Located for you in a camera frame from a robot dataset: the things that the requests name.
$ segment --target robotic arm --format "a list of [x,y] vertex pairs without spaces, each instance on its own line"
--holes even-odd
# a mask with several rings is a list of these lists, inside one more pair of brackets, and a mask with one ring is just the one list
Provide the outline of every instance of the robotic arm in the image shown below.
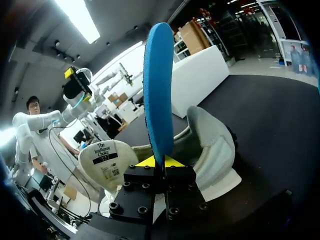
[[66,109],[61,113],[58,110],[50,113],[28,115],[18,112],[12,120],[16,129],[15,163],[27,170],[29,166],[29,151],[33,143],[32,132],[46,129],[50,125],[54,127],[66,127],[75,119],[85,117],[88,112],[93,112],[97,106],[98,97],[92,98],[92,94],[99,94],[96,89],[89,88],[90,82],[83,70],[69,68],[65,73],[68,82],[63,87],[63,99],[68,103]]

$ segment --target qr code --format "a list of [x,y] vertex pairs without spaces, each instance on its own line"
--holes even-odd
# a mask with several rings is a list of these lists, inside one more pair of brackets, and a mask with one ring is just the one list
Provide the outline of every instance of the qr code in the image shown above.
[[120,174],[119,169],[112,170],[113,176],[117,176]]

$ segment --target floor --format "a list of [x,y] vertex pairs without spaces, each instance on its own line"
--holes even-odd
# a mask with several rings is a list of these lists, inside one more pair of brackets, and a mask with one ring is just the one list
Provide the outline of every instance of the floor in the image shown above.
[[294,79],[304,83],[311,84],[318,87],[318,80],[316,77],[307,76],[305,74],[297,74],[292,71],[291,66],[285,67],[279,65],[278,60],[275,58],[258,58],[247,57],[231,66],[230,74],[232,75],[264,75],[282,77],[287,79]]

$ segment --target yellow triangle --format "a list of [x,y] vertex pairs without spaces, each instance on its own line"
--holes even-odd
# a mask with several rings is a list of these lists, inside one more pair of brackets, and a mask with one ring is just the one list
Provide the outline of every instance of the yellow triangle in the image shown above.
[[[137,167],[150,166],[150,167],[154,168],[156,166],[155,156],[152,155],[151,157],[147,158],[146,160],[138,163],[136,166]],[[174,160],[172,157],[167,156],[167,155],[164,157],[164,166],[166,168],[171,167],[171,166],[185,167],[185,165],[183,165],[182,163]]]

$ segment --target ceiling light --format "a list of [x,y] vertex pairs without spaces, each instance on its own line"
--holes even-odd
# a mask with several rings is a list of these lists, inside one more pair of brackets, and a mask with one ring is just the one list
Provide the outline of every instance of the ceiling light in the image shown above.
[[55,0],[55,2],[65,12],[89,44],[92,44],[100,38],[100,34],[84,0]]
[[7,144],[15,135],[16,130],[13,127],[0,131],[0,147]]
[[256,2],[249,3],[249,4],[243,5],[243,6],[241,6],[241,7],[242,7],[242,8],[245,8],[245,7],[247,7],[247,6],[251,6],[251,5],[253,5],[253,4],[257,4],[257,3],[256,3]]
[[56,47],[58,47],[58,46],[60,45],[59,40],[55,40],[55,41],[54,41],[54,45],[55,45]]
[[142,41],[136,43],[135,45],[133,45],[132,47],[128,48],[127,50],[125,50],[124,52],[122,52],[121,54],[119,54],[118,56],[116,56],[114,59],[112,59],[110,62],[108,62],[103,68],[101,68],[91,79],[91,83],[94,81],[97,81],[98,79],[103,79],[105,76],[103,75],[103,73],[110,67],[112,66],[116,61],[118,61],[119,59],[123,58],[125,55],[127,55],[128,53],[132,52],[133,50],[135,50],[136,48],[140,47],[142,45]]
[[238,0],[232,0],[232,1],[228,2],[227,4],[231,4],[231,3],[234,3],[236,1],[238,1]]

